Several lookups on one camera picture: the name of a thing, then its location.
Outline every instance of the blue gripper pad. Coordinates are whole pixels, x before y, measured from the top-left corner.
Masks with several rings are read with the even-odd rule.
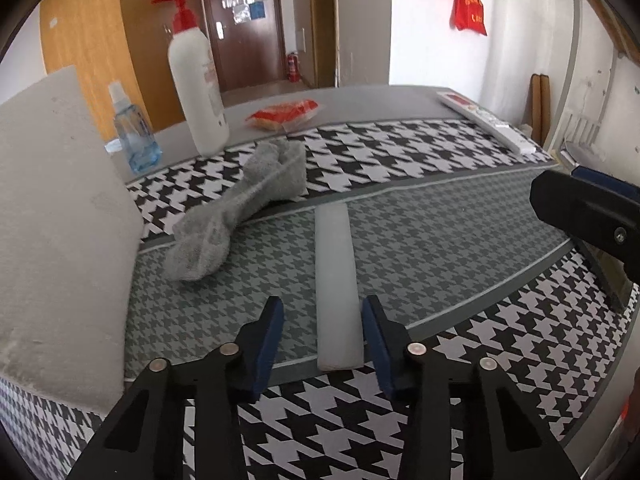
[[[578,166],[577,168],[575,168],[571,176],[609,189],[610,191],[613,191],[618,195],[622,195],[629,200],[633,200],[634,202],[640,204],[640,189],[633,184],[629,184],[628,182],[624,182],[623,180],[619,180],[607,174],[600,173],[599,171],[591,170],[590,168],[585,168],[583,166]]]
[[[256,400],[267,388],[269,383],[271,369],[273,368],[273,363],[276,359],[278,345],[280,344],[280,338],[282,337],[282,327],[284,325],[284,306],[282,304],[282,300],[280,298],[270,298],[267,306],[265,307],[265,311],[270,307],[270,303],[273,305],[271,322],[266,329],[262,347],[260,348],[255,362],[255,383],[253,391]]]
[[[393,399],[395,391],[391,377],[391,360],[369,298],[362,302],[362,329],[376,369],[378,385],[389,399]]]

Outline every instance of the brown door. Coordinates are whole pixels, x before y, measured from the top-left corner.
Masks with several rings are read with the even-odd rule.
[[[221,91],[285,78],[280,0],[263,0],[264,18],[262,5],[254,4],[250,19],[246,4],[225,8],[223,0],[204,1]]]

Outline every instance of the fire extinguisher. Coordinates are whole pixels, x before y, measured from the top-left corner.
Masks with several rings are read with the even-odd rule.
[[[300,81],[300,70],[298,70],[298,54],[292,52],[287,56],[287,63],[289,65],[289,81],[297,83]]]

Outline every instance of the tiled floor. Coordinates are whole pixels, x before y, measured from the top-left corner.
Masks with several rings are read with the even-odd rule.
[[[271,97],[281,94],[291,94],[308,90],[308,87],[302,82],[290,83],[289,81],[276,81],[275,83],[267,83],[260,86],[250,86],[247,88],[237,88],[223,92],[222,102],[225,107],[239,105],[264,97]]]

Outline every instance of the gray houndstooth fabric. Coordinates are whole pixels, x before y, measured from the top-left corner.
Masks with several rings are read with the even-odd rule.
[[[612,312],[587,261],[573,250],[505,300],[425,343],[452,360],[494,357],[520,390],[535,396],[540,415],[562,440],[602,388],[633,326],[638,296],[636,285],[625,312]],[[186,479],[193,477],[195,412],[189,404]],[[370,366],[269,388],[239,415],[250,478],[397,477],[408,413],[384,399]],[[41,480],[63,480],[101,423],[97,415],[4,380],[0,421]],[[464,435],[456,427],[451,459],[452,478],[461,479]]]
[[[423,320],[481,294],[567,240],[536,217],[529,189],[542,170],[395,189],[350,201],[360,297],[391,320]]]
[[[541,171],[387,189],[348,201],[361,296],[379,294],[405,324],[468,300],[566,240],[529,204]],[[316,354],[314,213],[242,227],[229,260],[196,283],[164,279],[166,248],[138,257],[125,342],[126,377],[158,356],[179,363],[232,340],[266,299],[282,295],[286,322],[276,362]]]
[[[315,352],[314,241],[312,211],[242,226],[220,270],[194,283],[164,279],[167,248],[140,254],[129,298],[125,377],[135,378],[155,357],[178,364],[233,341],[269,296],[280,296],[286,306],[276,360]]]
[[[516,156],[467,120],[336,124],[289,134],[306,145],[307,191],[301,198],[439,173],[551,162],[542,149]],[[215,200],[242,178],[255,143],[227,148],[129,185],[145,221],[144,240],[172,234],[184,212]]]

